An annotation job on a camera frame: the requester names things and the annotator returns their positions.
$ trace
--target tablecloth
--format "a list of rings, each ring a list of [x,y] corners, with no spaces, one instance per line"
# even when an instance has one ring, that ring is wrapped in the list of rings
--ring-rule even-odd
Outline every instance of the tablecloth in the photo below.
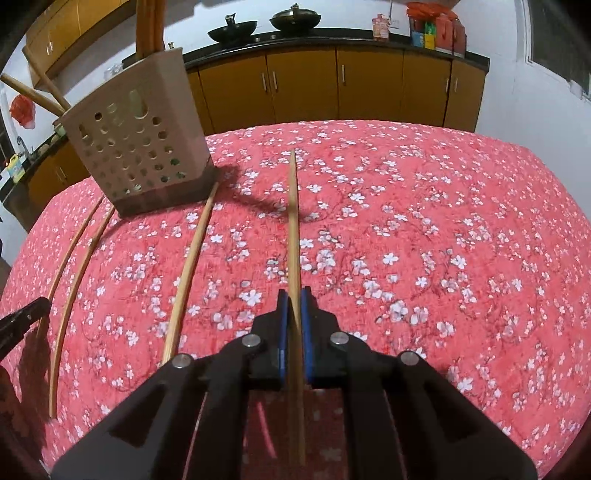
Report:
[[[416,351],[523,448],[540,475],[557,462],[590,409],[590,225],[531,151],[449,129],[365,121],[256,127],[207,141],[225,177],[193,278],[181,352],[215,353],[274,309],[287,285],[285,209],[295,148],[302,284],[319,306],[372,349]],[[87,179],[51,201],[14,264],[1,315],[47,295],[100,195]],[[113,216],[76,297],[58,418],[50,421],[49,351],[109,206],[105,200],[66,267],[45,350],[36,351],[29,336],[4,362],[25,417],[15,415],[15,427],[50,466],[159,366],[203,209]],[[302,478],[342,478],[340,399],[316,391],[306,402]],[[246,478],[280,468],[281,404],[275,394],[255,399]],[[265,423],[267,437],[257,433]]]

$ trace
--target faucet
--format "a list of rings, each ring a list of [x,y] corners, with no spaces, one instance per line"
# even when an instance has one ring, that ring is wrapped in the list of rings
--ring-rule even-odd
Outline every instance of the faucet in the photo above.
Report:
[[[22,148],[25,149],[25,151],[24,151],[25,158],[29,161],[33,160],[33,156],[29,153],[29,149],[25,145],[25,141],[22,139],[22,137],[20,137],[20,136],[17,137],[17,144],[22,146]]]

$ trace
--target pot lid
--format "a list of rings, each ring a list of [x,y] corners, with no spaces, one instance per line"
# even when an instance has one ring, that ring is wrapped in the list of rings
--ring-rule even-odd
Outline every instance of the pot lid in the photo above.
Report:
[[[298,4],[293,4],[289,10],[283,10],[273,15],[273,18],[295,17],[298,15],[318,15],[318,13],[307,8],[300,8]]]

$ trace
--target hole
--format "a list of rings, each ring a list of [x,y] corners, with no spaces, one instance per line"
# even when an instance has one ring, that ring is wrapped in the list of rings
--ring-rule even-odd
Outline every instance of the hole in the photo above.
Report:
[[[137,119],[145,118],[148,115],[148,106],[137,90],[130,91],[129,103],[131,105],[131,112]]]

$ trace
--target window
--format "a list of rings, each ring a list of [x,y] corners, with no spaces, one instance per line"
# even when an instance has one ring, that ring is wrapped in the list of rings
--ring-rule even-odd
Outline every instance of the window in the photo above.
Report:
[[[555,0],[528,0],[531,24],[531,60],[574,80],[586,94],[591,82],[589,45]]]
[[[8,163],[8,161],[13,155],[14,149],[12,148],[12,144],[10,143],[10,138],[8,138],[8,134],[4,126],[4,120],[0,115],[0,163],[2,164],[0,170],[4,168],[4,165]]]

